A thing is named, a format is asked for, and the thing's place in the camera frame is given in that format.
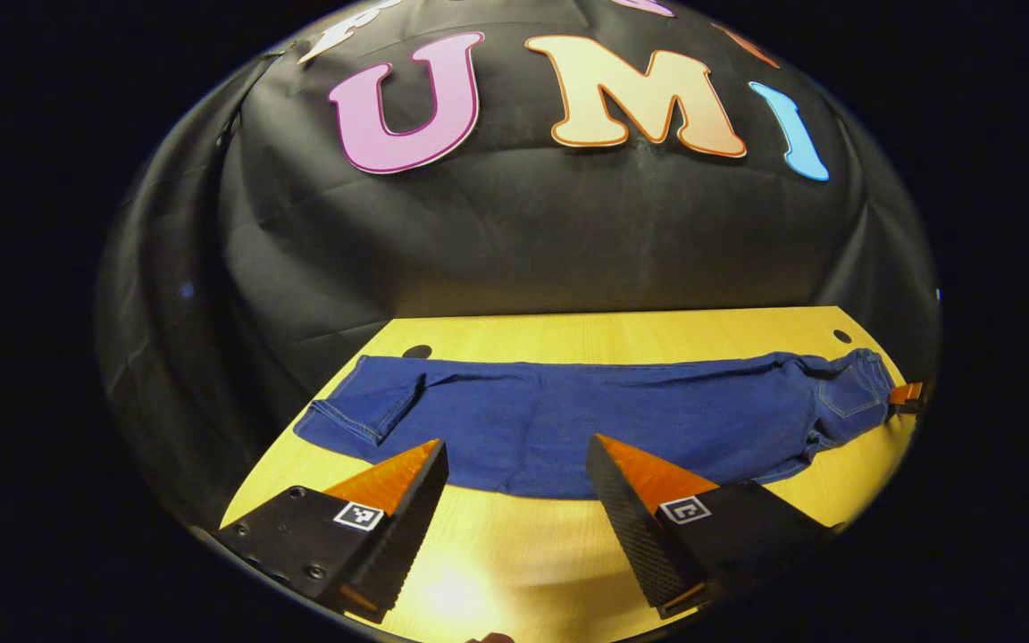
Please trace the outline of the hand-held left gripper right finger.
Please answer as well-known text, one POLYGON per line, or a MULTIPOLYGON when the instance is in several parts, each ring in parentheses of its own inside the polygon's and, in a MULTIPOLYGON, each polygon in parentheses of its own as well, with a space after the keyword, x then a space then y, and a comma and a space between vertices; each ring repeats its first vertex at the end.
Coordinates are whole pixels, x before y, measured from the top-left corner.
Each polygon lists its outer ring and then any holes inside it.
POLYGON ((589 440, 586 472, 663 619, 746 595, 840 532, 758 483, 703 479, 606 435, 589 440))

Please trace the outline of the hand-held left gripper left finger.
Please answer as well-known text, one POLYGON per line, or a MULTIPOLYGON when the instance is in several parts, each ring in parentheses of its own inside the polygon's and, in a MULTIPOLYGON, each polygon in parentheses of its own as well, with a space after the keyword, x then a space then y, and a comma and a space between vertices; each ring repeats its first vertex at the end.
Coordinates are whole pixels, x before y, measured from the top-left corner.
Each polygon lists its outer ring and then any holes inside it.
POLYGON ((213 541, 322 609, 382 622, 397 603, 449 477, 440 439, 318 491, 283 489, 213 541))

